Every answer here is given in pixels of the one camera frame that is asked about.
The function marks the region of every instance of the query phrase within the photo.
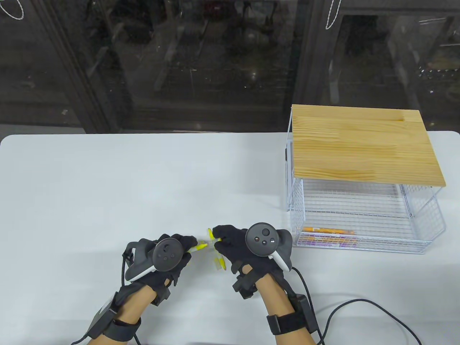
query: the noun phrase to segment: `vr controller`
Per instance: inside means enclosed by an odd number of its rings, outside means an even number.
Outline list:
[[[246,245],[257,256],[273,259],[285,272],[292,269],[292,236],[285,229],[276,230],[268,223],[256,223],[246,232]],[[125,279],[134,282],[150,272],[167,272],[176,267],[184,248],[175,238],[165,238],[150,249],[151,241],[142,238],[128,243],[124,257],[128,264]]]
[[[285,272],[292,269],[292,235],[268,223],[256,223],[246,231],[246,245],[257,256],[273,259]]]
[[[153,249],[151,241],[142,238],[138,242],[128,243],[124,257],[128,263],[125,279],[134,282],[150,272],[167,272],[176,267],[182,256],[184,248],[175,238],[169,237],[156,243]]]

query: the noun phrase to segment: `forearm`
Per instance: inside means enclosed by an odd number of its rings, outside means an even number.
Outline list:
[[[116,316],[116,320],[129,324],[136,324],[144,310],[156,298],[156,292],[150,287],[144,286],[142,289],[129,296]],[[126,342],[119,342],[107,338],[101,334],[96,339],[91,340],[88,345],[124,345]]]
[[[256,282],[269,315],[283,316],[294,313],[284,290],[267,274]],[[306,328],[275,336],[277,345],[316,345]]]

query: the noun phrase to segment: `wooden board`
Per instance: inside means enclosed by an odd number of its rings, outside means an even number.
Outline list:
[[[446,185],[418,110],[292,105],[294,175]]]

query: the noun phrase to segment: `glass door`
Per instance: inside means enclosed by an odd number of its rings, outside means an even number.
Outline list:
[[[308,0],[91,0],[57,8],[64,26],[80,28],[69,40],[122,131],[286,130]]]
[[[52,45],[23,2],[1,1],[0,124],[81,127]]]
[[[343,15],[319,104],[419,109],[460,131],[460,17]]]

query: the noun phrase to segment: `white wire basket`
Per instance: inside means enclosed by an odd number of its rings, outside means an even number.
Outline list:
[[[286,156],[297,247],[423,253],[446,229],[432,187],[295,178]]]

